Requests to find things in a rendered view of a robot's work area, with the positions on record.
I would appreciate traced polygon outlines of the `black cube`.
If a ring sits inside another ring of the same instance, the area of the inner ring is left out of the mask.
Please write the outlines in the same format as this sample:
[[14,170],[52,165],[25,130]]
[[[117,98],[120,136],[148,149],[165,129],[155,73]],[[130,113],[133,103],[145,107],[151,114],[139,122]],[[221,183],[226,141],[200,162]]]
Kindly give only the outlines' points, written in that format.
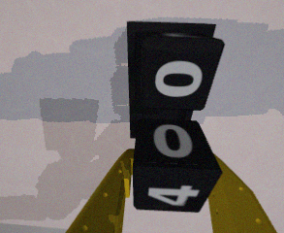
[[221,175],[196,120],[138,120],[133,160],[137,210],[198,213]]
[[141,106],[204,109],[224,47],[223,40],[203,34],[145,32]]

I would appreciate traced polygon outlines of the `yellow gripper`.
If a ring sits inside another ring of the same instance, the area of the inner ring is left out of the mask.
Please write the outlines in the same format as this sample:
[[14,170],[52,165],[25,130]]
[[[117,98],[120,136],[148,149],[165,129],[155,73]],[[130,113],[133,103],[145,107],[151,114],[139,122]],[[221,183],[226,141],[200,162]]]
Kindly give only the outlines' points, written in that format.
[[[122,233],[134,150],[119,156],[66,233]],[[222,175],[208,196],[213,233],[277,233],[254,192],[215,157]]]

